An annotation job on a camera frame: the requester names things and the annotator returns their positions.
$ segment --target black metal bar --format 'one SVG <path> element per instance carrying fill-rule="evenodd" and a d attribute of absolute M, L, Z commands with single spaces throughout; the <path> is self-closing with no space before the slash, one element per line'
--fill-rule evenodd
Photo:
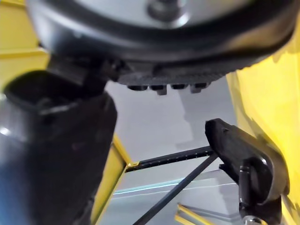
<path fill-rule="evenodd" d="M 178 185 L 176 185 L 169 193 L 167 193 L 158 203 L 149 209 L 141 218 L 133 225 L 145 225 L 151 220 L 162 208 L 164 208 L 180 191 L 182 191 L 193 179 L 195 179 L 203 170 L 205 170 L 215 159 L 216 154 L 209 156 L 197 168 L 195 168 L 188 176 L 185 177 Z"/>
<path fill-rule="evenodd" d="M 182 151 L 178 153 L 173 153 L 170 155 L 160 156 L 156 158 L 151 158 L 139 162 L 139 165 L 129 167 L 125 172 L 131 172 L 136 170 L 141 170 L 145 168 L 155 167 L 158 165 L 164 165 L 168 163 L 180 162 L 183 160 L 199 158 L 204 156 L 210 156 L 213 154 L 210 146 L 205 146 L 197 149 Z"/>

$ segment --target yellow metal frame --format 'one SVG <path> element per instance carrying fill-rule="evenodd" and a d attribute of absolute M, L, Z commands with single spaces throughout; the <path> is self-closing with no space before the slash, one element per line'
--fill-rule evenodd
<path fill-rule="evenodd" d="M 119 138 L 115 135 L 105 164 L 103 178 L 95 197 L 91 214 L 91 224 L 95 225 L 100 222 L 112 194 L 130 163 L 131 159 L 129 155 L 126 153 Z"/>
<path fill-rule="evenodd" d="M 284 156 L 290 193 L 282 202 L 289 225 L 300 225 L 300 19 L 280 51 L 227 75 L 240 128 Z"/>
<path fill-rule="evenodd" d="M 178 210 L 184 212 L 185 214 L 189 215 L 190 217 L 194 218 L 195 220 L 199 221 L 200 223 L 204 224 L 204 225 L 214 225 L 212 222 L 208 221 L 207 219 L 205 219 L 204 217 L 199 216 L 198 214 L 192 212 L 191 210 L 187 209 L 186 207 L 178 204 Z M 180 219 L 182 222 L 184 222 L 186 219 L 181 218 L 179 215 L 177 215 L 177 217 L 175 216 L 175 219 Z"/>
<path fill-rule="evenodd" d="M 188 221 L 187 219 L 182 218 L 178 213 L 175 214 L 174 219 L 183 225 L 196 225 L 196 224 L 192 223 L 191 221 Z"/>

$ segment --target black plastic part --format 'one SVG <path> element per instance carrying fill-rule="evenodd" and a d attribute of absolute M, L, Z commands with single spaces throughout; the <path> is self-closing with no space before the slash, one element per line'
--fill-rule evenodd
<path fill-rule="evenodd" d="M 0 107 L 0 224 L 87 225 L 117 112 L 107 93 L 34 71 Z"/>
<path fill-rule="evenodd" d="M 131 171 L 151 168 L 151 167 L 155 167 L 155 166 L 159 166 L 159 165 L 176 163 L 176 162 L 180 162 L 180 161 L 184 161 L 184 160 L 188 160 L 188 159 L 210 156 L 212 154 L 213 154 L 213 151 L 211 150 L 210 146 L 205 146 L 205 147 L 201 147 L 198 149 L 192 149 L 192 150 L 187 150 L 187 151 L 181 151 L 181 152 L 166 155 L 166 156 L 160 156 L 160 157 L 140 161 L 139 165 L 129 167 L 126 170 L 126 173 L 131 172 Z"/>
<path fill-rule="evenodd" d="M 221 119 L 207 121 L 205 134 L 212 150 L 236 174 L 231 177 L 238 177 L 243 161 L 251 159 L 251 191 L 255 203 L 266 204 L 281 196 L 288 186 L 288 172 L 276 150 Z"/>
<path fill-rule="evenodd" d="M 204 162 L 195 168 L 188 176 L 186 176 L 178 185 L 168 192 L 158 203 L 152 206 L 141 218 L 133 225 L 145 225 L 160 210 L 162 210 L 176 195 L 179 194 L 193 179 L 195 179 L 203 170 L 205 170 L 213 161 L 217 159 L 216 154 L 210 155 Z"/>
<path fill-rule="evenodd" d="M 240 166 L 239 176 L 239 201 L 240 206 L 249 207 L 252 205 L 251 199 L 251 165 L 247 160 Z"/>
<path fill-rule="evenodd" d="M 113 21 L 73 0 L 28 0 L 27 6 L 51 53 L 122 60 L 119 83 L 152 86 L 209 83 L 261 61 L 291 38 L 299 2 L 256 0 L 220 19 L 171 30 Z"/>
<path fill-rule="evenodd" d="M 167 94 L 167 86 L 166 85 L 153 85 L 153 86 L 150 86 L 150 89 L 156 91 L 158 95 L 166 95 Z"/>
<path fill-rule="evenodd" d="M 233 181 L 239 184 L 239 175 L 232 169 L 232 167 L 225 164 L 220 164 L 219 169 L 223 170 Z"/>
<path fill-rule="evenodd" d="M 40 41 L 52 53 L 68 57 L 108 54 L 149 62 L 182 62 L 245 50 L 264 52 L 293 31 L 298 4 L 298 0 L 253 1 L 206 24 L 161 30 L 104 18 L 73 0 L 27 1 Z"/>

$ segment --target yellow beam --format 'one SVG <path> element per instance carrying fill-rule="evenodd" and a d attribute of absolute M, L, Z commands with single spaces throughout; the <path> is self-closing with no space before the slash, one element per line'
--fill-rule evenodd
<path fill-rule="evenodd" d="M 178 213 L 176 213 L 175 218 L 174 218 L 177 222 L 183 224 L 183 225 L 196 225 L 190 221 L 188 221 L 185 218 L 182 218 L 181 216 L 178 215 Z"/>
<path fill-rule="evenodd" d="M 21 7 L 25 6 L 24 0 L 2 0 L 0 1 L 0 3 L 13 5 L 13 6 L 21 6 Z"/>
<path fill-rule="evenodd" d="M 117 135 L 113 136 L 113 142 L 112 144 L 115 146 L 115 148 L 118 150 L 118 152 L 121 154 L 122 158 L 125 160 L 126 164 L 128 166 L 131 166 L 133 163 L 131 161 L 130 156 L 126 152 L 124 146 L 122 145 L 120 139 L 117 137 Z"/>
<path fill-rule="evenodd" d="M 10 59 L 10 58 L 20 58 L 20 57 L 31 57 L 47 55 L 40 48 L 27 48 L 27 49 L 1 49 L 0 50 L 0 60 Z"/>
<path fill-rule="evenodd" d="M 192 212 L 191 210 L 183 207 L 182 205 L 178 204 L 178 209 L 186 214 L 188 214 L 190 217 L 194 218 L 195 220 L 203 223 L 204 225 L 214 225 L 213 223 L 211 223 L 210 221 L 208 221 L 207 219 L 199 216 L 198 214 Z"/>

